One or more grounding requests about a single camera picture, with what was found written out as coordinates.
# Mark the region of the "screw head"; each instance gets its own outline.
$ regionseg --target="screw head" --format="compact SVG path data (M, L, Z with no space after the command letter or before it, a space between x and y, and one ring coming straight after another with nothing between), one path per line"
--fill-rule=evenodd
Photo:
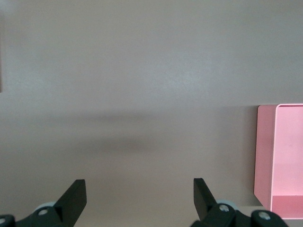
M39 211L38 215L41 216L41 215L46 214L47 212L48 212L47 209L43 209L43 210Z
M262 219L264 219L264 220L270 220L270 215L267 214L264 211L259 212L259 217L262 218Z
M228 206L226 206L226 205L224 205L224 204L220 205L220 206L219 206L219 209L220 209L221 211L223 211L223 212L228 212L228 211L229 211Z

